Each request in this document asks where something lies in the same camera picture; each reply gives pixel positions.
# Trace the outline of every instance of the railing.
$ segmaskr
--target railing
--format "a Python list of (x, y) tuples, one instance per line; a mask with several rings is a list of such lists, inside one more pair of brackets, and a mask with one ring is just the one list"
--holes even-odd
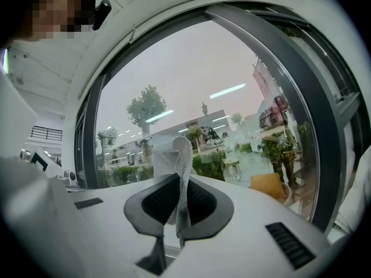
[(47, 127), (34, 126), (28, 136), (46, 140), (62, 141), (61, 130), (49, 129)]

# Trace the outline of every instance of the ceiling light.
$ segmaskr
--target ceiling light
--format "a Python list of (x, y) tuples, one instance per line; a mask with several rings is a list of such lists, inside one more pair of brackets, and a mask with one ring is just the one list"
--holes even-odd
[(243, 88), (244, 86), (246, 86), (245, 83), (243, 83), (241, 85), (238, 85), (238, 86), (230, 87), (229, 89), (226, 89), (226, 90), (222, 90), (221, 92), (218, 92), (218, 93), (215, 93), (215, 94), (210, 95), (210, 99), (213, 99), (213, 98), (216, 98), (216, 97), (219, 97), (219, 96), (222, 96), (222, 95), (231, 93), (231, 92), (233, 92), (235, 90), (239, 90), (239, 89)]
[(219, 126), (219, 127), (215, 127), (215, 128), (213, 128), (213, 130), (219, 129), (221, 127), (225, 127), (225, 125), (222, 125), (222, 126)]
[(2, 66), (4, 68), (5, 74), (9, 73), (9, 67), (8, 67), (8, 50), (6, 49), (4, 52), (4, 60), (2, 62)]
[(154, 122), (155, 120), (157, 119), (160, 119), (160, 118), (163, 118), (164, 116), (166, 115), (169, 115), (169, 114), (172, 114), (174, 112), (174, 110), (168, 110), (168, 111), (165, 111), (159, 115), (156, 115), (154, 116), (153, 118), (149, 118), (146, 120), (146, 123), (151, 123), (151, 122)]
[(229, 118), (229, 117), (230, 117), (230, 115), (226, 115), (226, 116), (224, 116), (224, 117), (222, 117), (222, 118), (214, 119), (213, 122), (216, 122), (217, 120), (221, 120), (221, 119), (223, 119), (223, 118)]

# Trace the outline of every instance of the curved window frame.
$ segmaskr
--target curved window frame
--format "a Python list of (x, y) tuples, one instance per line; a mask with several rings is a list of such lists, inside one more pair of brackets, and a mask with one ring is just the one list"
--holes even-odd
[[(239, 8), (244, 8), (246, 7), (245, 5), (252, 4), (241, 2), (238, 6)], [(79, 129), (81, 129), (81, 123), (83, 123), (83, 133), (82, 135), (75, 136), (75, 164), (77, 164), (77, 161), (82, 161), (83, 173), (85, 173), (84, 177), (86, 178), (87, 188), (99, 188), (95, 162), (95, 123), (101, 90), (119, 70), (121, 70), (129, 61), (135, 58), (139, 53), (149, 48), (151, 45), (184, 28), (212, 19), (210, 17), (210, 15), (212, 16), (212, 14), (206, 14), (206, 11), (210, 7), (214, 7), (214, 5), (204, 6), (174, 16), (171, 19), (166, 20), (163, 23), (155, 26), (140, 37), (129, 41), (129, 43), (127, 43), (123, 47), (123, 49), (110, 61), (110, 63), (105, 67), (102, 73), (95, 80), (94, 84), (88, 92), (87, 101), (84, 102), (82, 106), (81, 111), (83, 112), (83, 114), (81, 115), (81, 118), (78, 119), (77, 127), (79, 126)], [(355, 144), (354, 150), (356, 153), (356, 162), (354, 164), (355, 168), (357, 167), (359, 158), (364, 153), (366, 148), (370, 145), (369, 137), (367, 135), (367, 133), (369, 133), (370, 131), (370, 124), (368, 121), (365, 103), (357, 86), (357, 82), (354, 80), (350, 69), (347, 68), (344, 60), (336, 52), (333, 46), (321, 35), (321, 33), (319, 33), (298, 15), (293, 14), (290, 10), (283, 7), (272, 5), (269, 8), (270, 10), (268, 11), (264, 10), (264, 8), (266, 8), (266, 5), (262, 7), (258, 6), (256, 8), (258, 8), (258, 10), (248, 10), (248, 12), (255, 14), (257, 17), (261, 17), (264, 21), (267, 21), (269, 23), (272, 23), (273, 21), (279, 21), (280, 23), (290, 23), (295, 21), (301, 27), (309, 30), (315, 40), (319, 42), (321, 47), (328, 50), (328, 54), (331, 55), (331, 60), (333, 61), (333, 63), (335, 63), (338, 71), (340, 71), (346, 85), (349, 88), (352, 88), (352, 91), (354, 92), (351, 98), (346, 99), (345, 101), (347, 102), (343, 103), (343, 107), (338, 108), (338, 110), (336, 110), (337, 105), (334, 100), (330, 100), (330, 98), (328, 97), (328, 100), (326, 102), (330, 102), (330, 104), (332, 104), (332, 119), (334, 119), (334, 125), (336, 125), (336, 127), (333, 126), (329, 130), (326, 129), (326, 127), (328, 127), (328, 124), (324, 124), (323, 120), (322, 124), (321, 121), (314, 120), (315, 130), (317, 132), (319, 130), (317, 128), (321, 127), (323, 129), (321, 129), (320, 131), (324, 131), (324, 133), (331, 133), (330, 131), (334, 131), (339, 134), (337, 139), (339, 149), (335, 153), (336, 159), (333, 160), (333, 162), (336, 161), (338, 165), (327, 166), (326, 163), (321, 163), (318, 166), (321, 170), (321, 180), (318, 185), (318, 197), (314, 203), (315, 211), (313, 214), (313, 218), (311, 219), (314, 225), (316, 225), (320, 230), (327, 233), (332, 227), (334, 218), (339, 209), (341, 201), (340, 194), (343, 194), (342, 189), (344, 188), (345, 182), (346, 164), (344, 162), (346, 162), (347, 154), (344, 147), (344, 127), (349, 122), (351, 122)], [(325, 82), (320, 83), (320, 85), (322, 86), (322, 88), (327, 86)], [(82, 150), (80, 149), (79, 152), (77, 152), (77, 145), (81, 145), (81, 142), (77, 143), (77, 139), (82, 139), (83, 145)], [(321, 151), (323, 152), (323, 149), (325, 149), (326, 146), (321, 144), (321, 147), (322, 150), (319, 150), (319, 157), (325, 158), (326, 155), (321, 154)], [(324, 180), (322, 178), (324, 174), (322, 168), (327, 169), (327, 171), (325, 172), (326, 174), (329, 174), (330, 170), (333, 170), (333, 168), (339, 169), (333, 173), (331, 178), (326, 178)]]

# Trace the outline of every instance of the sky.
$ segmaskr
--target sky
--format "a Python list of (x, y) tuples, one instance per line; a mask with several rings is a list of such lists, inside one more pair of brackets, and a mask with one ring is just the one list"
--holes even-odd
[[(202, 102), (212, 113), (255, 114), (263, 95), (254, 79), (255, 54), (232, 33), (212, 21), (178, 31), (140, 53), (105, 86), (99, 101), (96, 133), (115, 127), (115, 146), (141, 138), (126, 107), (148, 85), (157, 87), (174, 113), (151, 125), (151, 134), (203, 116)], [(242, 89), (210, 99), (210, 95), (245, 83)], [(230, 117), (228, 122), (235, 130)]]

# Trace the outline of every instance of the glass door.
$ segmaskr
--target glass door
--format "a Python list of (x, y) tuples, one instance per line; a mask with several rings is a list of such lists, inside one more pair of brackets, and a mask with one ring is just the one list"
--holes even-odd
[[(253, 77), (264, 101), (253, 150), (268, 160), (292, 197), (290, 208), (325, 231), (344, 188), (344, 132), (336, 102), (318, 67), (281, 30), (230, 5), (213, 5), (209, 18), (237, 36), (256, 54)], [(268, 178), (258, 174), (251, 188)]]

